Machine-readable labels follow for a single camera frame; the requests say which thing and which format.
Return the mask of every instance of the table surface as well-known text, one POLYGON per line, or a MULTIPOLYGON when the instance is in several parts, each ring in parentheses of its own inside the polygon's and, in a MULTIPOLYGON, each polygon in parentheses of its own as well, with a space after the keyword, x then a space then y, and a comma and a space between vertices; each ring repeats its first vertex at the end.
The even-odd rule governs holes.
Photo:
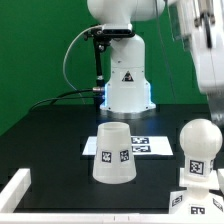
MULTIPOLYGON (((93 105, 38 107, 0 137, 0 187, 19 168, 30 168, 32 186, 16 212, 166 214, 170 192, 183 190, 179 133, 197 118, 210 119, 207 105, 158 105, 145 118, 120 120, 130 125, 131 135, 167 136, 174 155, 135 156, 137 177, 107 185, 93 179, 94 158, 82 151, 99 124, 115 119, 101 116, 93 105)), ((224 168, 223 148, 215 161, 218 168, 224 168)))

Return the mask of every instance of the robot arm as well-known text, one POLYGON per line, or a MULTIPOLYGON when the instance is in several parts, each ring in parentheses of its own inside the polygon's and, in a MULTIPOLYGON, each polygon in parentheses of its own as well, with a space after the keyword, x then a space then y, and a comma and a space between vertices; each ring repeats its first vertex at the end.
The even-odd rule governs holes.
POLYGON ((111 74, 105 85, 102 114, 115 118, 135 119, 155 108, 150 84, 145 79, 145 43, 132 33, 132 21, 155 18, 165 6, 164 0, 88 0, 92 16, 102 25, 103 38, 111 47, 111 74))
POLYGON ((170 0, 168 4, 173 31, 179 31, 174 38, 190 46, 199 90, 208 97, 213 122, 223 125, 224 1, 170 0), (175 12, 179 21, 172 21, 175 12))

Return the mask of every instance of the white frame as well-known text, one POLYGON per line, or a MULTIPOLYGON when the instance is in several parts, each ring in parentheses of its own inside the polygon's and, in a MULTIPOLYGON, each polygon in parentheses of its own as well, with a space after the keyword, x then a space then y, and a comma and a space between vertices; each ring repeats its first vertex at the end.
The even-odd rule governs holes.
POLYGON ((223 224, 220 216, 143 214, 12 213, 31 184, 30 170, 20 169, 0 194, 0 224, 223 224))

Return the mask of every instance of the white cup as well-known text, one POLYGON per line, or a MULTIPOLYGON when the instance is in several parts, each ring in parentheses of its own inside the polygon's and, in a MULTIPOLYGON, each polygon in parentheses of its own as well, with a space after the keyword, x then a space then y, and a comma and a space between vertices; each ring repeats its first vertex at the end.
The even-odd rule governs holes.
POLYGON ((93 177, 106 184, 121 184, 136 177, 128 124, 108 122, 99 125, 93 177))

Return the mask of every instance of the green backdrop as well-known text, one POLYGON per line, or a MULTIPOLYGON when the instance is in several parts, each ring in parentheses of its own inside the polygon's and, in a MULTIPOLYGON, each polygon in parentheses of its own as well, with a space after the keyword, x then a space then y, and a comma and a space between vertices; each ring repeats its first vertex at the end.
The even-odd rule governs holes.
MULTIPOLYGON (((62 62, 71 41, 96 24, 86 0, 1 0, 0 2, 0 134, 37 101, 70 91, 62 62)), ((176 101, 163 59, 156 20, 135 23, 146 42, 146 77, 157 104, 205 103, 197 87, 194 65, 181 42, 173 42, 167 10, 161 32, 172 71, 176 101)), ((108 78, 109 54, 103 67, 108 78)), ((92 42, 80 40, 68 61, 68 76, 78 89, 95 86, 92 42)))

